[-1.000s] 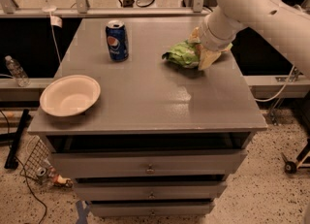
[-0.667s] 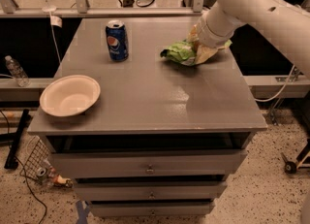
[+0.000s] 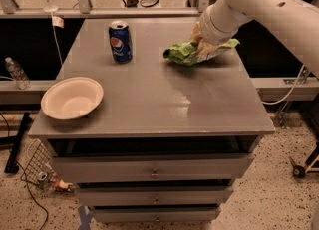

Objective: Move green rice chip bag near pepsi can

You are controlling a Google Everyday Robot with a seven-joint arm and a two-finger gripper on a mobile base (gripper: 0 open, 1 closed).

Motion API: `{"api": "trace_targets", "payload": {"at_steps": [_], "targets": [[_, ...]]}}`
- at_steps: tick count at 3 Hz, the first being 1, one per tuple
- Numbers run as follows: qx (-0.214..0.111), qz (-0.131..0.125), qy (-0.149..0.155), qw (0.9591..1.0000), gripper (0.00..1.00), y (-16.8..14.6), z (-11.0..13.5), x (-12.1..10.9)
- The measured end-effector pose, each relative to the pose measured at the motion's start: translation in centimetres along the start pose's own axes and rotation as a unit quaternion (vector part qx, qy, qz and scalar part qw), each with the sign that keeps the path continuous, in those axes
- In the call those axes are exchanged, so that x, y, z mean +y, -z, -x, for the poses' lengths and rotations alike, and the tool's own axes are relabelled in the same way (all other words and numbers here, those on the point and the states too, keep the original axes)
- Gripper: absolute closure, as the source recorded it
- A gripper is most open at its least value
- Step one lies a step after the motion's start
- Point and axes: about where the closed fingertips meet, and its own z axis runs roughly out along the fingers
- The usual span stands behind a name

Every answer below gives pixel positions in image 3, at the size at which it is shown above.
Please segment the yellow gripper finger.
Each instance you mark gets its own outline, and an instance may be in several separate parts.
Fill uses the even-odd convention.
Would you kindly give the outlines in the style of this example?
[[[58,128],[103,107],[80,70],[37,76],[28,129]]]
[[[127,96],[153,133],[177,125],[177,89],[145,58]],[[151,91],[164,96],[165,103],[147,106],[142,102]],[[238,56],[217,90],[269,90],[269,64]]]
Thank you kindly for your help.
[[[209,42],[206,42],[204,39],[201,39],[198,44],[197,51],[200,56],[204,56],[204,55],[212,53],[218,48],[219,48],[219,45],[211,44]]]
[[[199,23],[196,22],[194,27],[193,27],[193,30],[191,32],[191,38],[198,44],[202,37],[200,35],[200,27],[199,27]]]

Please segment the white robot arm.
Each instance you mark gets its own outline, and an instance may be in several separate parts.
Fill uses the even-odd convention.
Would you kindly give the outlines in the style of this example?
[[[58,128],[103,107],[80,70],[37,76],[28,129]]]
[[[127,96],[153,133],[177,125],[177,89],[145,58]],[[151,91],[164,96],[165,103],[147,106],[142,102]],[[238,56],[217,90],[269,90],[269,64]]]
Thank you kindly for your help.
[[[201,14],[199,36],[220,45],[251,20],[319,78],[319,8],[302,0],[217,0]]]

